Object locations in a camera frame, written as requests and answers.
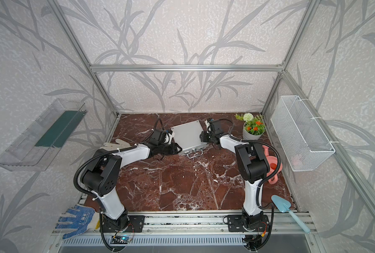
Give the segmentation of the silver aluminium poker case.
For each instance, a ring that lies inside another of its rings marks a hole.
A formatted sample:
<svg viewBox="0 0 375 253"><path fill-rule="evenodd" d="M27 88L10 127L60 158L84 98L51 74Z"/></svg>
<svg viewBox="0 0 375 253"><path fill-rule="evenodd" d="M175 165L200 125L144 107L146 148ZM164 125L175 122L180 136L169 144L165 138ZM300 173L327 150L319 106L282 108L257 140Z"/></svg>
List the silver aluminium poker case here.
<svg viewBox="0 0 375 253"><path fill-rule="evenodd" d="M174 141L182 148L179 156L187 156L189 159L200 157L208 147L208 143L201 141L200 134L203 131L199 120L171 127Z"/></svg>

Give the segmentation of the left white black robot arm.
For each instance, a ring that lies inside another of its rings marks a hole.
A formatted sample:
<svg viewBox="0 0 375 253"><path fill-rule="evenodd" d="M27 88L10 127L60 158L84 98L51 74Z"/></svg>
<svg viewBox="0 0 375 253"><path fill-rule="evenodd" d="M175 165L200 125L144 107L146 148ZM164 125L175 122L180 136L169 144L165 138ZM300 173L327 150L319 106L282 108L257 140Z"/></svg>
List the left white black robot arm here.
<svg viewBox="0 0 375 253"><path fill-rule="evenodd" d="M74 187L98 203L103 215L117 223L125 222L127 211L116 191L120 169L134 162L155 155L172 156L182 151L182 147L173 140L173 133L166 130L154 130L149 138L132 147L107 151L99 149L76 171Z"/></svg>

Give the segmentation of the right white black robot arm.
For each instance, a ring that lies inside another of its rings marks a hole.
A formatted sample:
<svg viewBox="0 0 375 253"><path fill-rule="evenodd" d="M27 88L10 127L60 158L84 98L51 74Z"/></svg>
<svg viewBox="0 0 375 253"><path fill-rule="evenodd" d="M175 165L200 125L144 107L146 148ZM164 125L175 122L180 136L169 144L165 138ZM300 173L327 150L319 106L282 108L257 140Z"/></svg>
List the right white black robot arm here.
<svg viewBox="0 0 375 253"><path fill-rule="evenodd" d="M207 119L206 129L200 134L200 139L202 142L215 144L236 155L240 175L245 181L243 215L253 218L267 208L262 206L263 185L278 173L282 163L281 157L278 151L266 142L239 139L234 137L231 131L224 132L222 121L223 119ZM276 169L272 173L264 147L272 150L277 158Z"/></svg>

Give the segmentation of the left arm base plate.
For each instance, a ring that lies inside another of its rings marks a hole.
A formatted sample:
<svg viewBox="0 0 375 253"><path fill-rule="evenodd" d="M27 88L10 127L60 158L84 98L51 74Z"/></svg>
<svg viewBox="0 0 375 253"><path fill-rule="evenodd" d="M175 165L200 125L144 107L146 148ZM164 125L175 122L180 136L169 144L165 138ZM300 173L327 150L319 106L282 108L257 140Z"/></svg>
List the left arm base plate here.
<svg viewBox="0 0 375 253"><path fill-rule="evenodd" d="M144 227L145 216L122 216L118 220L102 216L104 233L141 233Z"/></svg>

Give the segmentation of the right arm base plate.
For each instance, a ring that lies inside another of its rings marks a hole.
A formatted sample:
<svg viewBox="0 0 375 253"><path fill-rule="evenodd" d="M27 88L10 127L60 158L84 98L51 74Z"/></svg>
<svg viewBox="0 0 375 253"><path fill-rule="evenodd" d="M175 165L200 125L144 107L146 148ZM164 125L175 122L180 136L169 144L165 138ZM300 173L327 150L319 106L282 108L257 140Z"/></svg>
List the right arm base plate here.
<svg viewBox="0 0 375 253"><path fill-rule="evenodd" d="M258 233L268 231L269 219L267 215L258 215L254 219L244 218L242 215L228 215L223 218L231 233Z"/></svg>

